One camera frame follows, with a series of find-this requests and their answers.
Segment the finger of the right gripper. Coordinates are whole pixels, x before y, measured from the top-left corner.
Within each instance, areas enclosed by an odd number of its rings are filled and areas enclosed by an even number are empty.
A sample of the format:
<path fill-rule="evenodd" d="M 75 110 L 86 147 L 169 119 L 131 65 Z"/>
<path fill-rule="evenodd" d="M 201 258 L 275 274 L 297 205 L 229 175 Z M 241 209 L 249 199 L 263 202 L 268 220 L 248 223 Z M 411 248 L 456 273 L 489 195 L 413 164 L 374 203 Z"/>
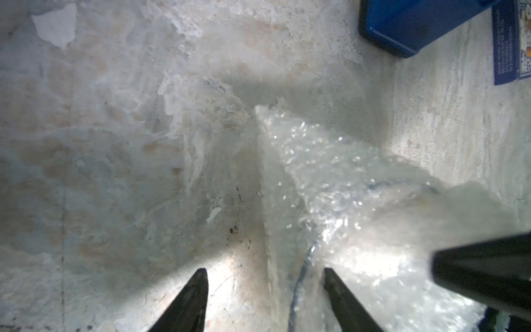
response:
<path fill-rule="evenodd" d="M 439 250 L 431 276 L 438 286 L 530 320 L 530 234 Z"/>

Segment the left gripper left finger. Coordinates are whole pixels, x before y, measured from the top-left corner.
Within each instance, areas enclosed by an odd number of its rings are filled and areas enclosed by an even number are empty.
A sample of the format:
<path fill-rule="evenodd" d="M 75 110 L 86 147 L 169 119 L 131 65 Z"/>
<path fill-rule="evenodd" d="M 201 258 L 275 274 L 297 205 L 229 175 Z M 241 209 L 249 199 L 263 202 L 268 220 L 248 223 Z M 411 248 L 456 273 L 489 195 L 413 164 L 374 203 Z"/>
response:
<path fill-rule="evenodd" d="M 148 332 L 204 332 L 209 284 L 199 268 Z"/>

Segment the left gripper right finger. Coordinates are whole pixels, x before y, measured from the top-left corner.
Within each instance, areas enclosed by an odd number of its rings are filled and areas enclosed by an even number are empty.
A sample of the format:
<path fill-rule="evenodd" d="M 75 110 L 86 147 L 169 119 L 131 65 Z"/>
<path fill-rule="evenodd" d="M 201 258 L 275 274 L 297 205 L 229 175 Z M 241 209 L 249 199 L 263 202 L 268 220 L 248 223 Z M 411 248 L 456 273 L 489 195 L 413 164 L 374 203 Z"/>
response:
<path fill-rule="evenodd" d="M 324 269 L 324 289 L 343 331 L 383 332 L 332 268 Z"/>

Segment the blue patterned ceramic bowl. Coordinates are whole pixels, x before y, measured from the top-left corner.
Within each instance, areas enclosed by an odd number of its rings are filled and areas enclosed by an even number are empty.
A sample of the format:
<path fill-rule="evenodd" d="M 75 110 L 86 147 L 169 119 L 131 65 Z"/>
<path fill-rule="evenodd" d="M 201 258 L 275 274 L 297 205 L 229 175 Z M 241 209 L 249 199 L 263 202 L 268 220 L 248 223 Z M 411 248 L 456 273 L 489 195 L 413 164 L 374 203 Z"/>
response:
<path fill-rule="evenodd" d="M 359 190 L 354 196 L 355 201 L 360 199 L 368 199 L 370 196 L 375 196 L 378 192 L 390 192 L 391 190 L 398 189 L 399 187 L 406 187 L 409 193 L 406 193 L 406 198 L 412 198 L 414 194 L 421 192 L 428 192 L 433 194 L 439 194 L 433 185 L 429 183 L 423 183 L 419 181 L 413 181 L 411 179 L 398 179 L 391 181 L 378 181 L 367 185 L 363 190 Z M 288 316 L 288 328 L 287 331 L 295 331 L 297 327 L 297 312 L 296 307 L 300 303 L 302 296 L 302 288 L 305 279 L 307 278 L 308 271 L 311 269 L 312 259 L 315 257 L 315 252 L 320 247 L 320 239 L 316 239 L 312 246 L 308 249 L 304 263 L 300 269 L 299 276 L 295 283 L 295 290 L 290 303 L 290 312 Z"/>

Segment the clear bubble wrap sheet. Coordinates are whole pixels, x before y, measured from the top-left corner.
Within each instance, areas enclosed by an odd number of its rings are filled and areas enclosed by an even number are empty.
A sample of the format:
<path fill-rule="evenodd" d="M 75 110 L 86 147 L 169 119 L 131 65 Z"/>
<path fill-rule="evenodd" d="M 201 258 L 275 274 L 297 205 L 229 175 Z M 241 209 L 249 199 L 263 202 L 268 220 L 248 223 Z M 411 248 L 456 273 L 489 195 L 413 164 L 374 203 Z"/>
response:
<path fill-rule="evenodd" d="M 308 249 L 320 247 L 296 307 L 295 331 L 338 331 L 324 290 L 332 268 L 385 331 L 475 331 L 485 306 L 433 282 L 432 254 L 522 231 L 482 185 L 454 187 L 398 156 L 285 109 L 255 108 L 268 277 L 276 331 L 287 331 L 295 283 Z M 411 179 L 439 194 L 412 198 L 406 187 L 354 196 L 378 181 Z"/>

